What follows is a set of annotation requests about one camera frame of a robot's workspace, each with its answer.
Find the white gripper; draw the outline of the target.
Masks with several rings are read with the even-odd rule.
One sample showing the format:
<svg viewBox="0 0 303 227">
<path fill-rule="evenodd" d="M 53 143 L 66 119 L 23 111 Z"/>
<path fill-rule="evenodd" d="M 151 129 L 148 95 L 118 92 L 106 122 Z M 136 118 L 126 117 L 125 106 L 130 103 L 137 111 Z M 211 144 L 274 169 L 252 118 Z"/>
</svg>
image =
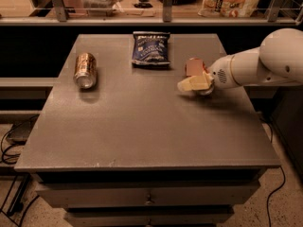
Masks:
<svg viewBox="0 0 303 227">
<path fill-rule="evenodd" d="M 198 58 L 191 58 L 186 62 L 187 78 L 177 83 L 181 92 L 209 90 L 213 84 L 218 89 L 229 89 L 236 86 L 231 73 L 232 56 L 217 59 L 210 67 L 208 73 L 204 72 L 204 62 Z"/>
</svg>

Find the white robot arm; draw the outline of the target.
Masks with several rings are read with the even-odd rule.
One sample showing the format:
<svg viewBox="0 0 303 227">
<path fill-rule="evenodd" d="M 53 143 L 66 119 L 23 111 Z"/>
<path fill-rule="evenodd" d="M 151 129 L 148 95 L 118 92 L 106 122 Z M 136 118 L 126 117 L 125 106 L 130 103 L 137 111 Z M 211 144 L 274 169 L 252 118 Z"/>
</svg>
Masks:
<svg viewBox="0 0 303 227">
<path fill-rule="evenodd" d="M 259 47 L 227 55 L 205 67 L 189 59 L 181 92 L 209 95 L 214 89 L 240 86 L 296 86 L 303 84 L 303 32 L 282 28 L 270 33 Z"/>
</svg>

